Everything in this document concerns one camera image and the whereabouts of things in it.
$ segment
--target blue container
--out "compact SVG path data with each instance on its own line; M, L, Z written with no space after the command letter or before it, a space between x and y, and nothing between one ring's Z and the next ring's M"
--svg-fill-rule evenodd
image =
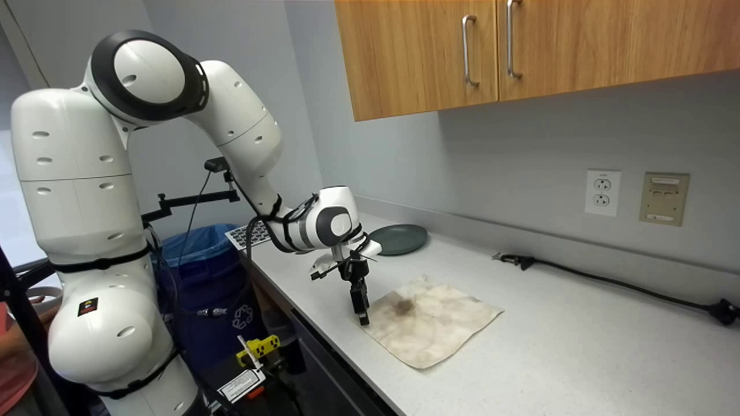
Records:
M200 371L240 351L235 334L265 334L247 270L223 235L229 229L233 223L203 226L161 243L166 270L156 279L173 299L173 338Z

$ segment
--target metal handle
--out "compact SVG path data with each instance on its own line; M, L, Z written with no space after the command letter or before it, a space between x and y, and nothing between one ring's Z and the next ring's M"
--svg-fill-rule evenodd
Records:
M507 0L507 73L510 79L523 79L523 73L514 69L514 11L518 4L521 0Z
M462 84L475 87L478 84L469 79L469 42L466 42L469 22L475 22L475 15L464 13L462 15Z

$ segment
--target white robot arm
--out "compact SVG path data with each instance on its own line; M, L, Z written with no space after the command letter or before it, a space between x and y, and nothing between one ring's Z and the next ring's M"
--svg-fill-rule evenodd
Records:
M353 197L327 188L288 211L268 185L281 137L257 92L223 62L198 62L149 33L102 39L73 91L33 91L11 107L11 138L40 248L64 302L48 330L53 369L116 413L186 413L196 386L156 314L126 133L190 117L222 151L243 197L281 252L331 248L360 324L366 256Z

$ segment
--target countertop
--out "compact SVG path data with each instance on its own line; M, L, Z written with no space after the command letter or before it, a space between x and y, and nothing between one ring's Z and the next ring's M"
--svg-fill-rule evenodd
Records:
M384 226L362 218L366 229ZM386 397L411 416L548 413L681 416L740 413L740 330L710 316L543 265L518 270L462 241L429 235L406 256L370 263L370 302L410 282L443 282L504 314L452 359L419 371L392 359L355 321L348 284L311 282L323 252L255 248L255 263Z

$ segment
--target wall outlet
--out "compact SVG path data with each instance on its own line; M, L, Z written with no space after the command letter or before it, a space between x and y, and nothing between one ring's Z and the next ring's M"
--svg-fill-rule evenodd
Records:
M584 174L584 212L618 218L621 171Z
M689 174L645 174L640 219L679 226L685 222Z

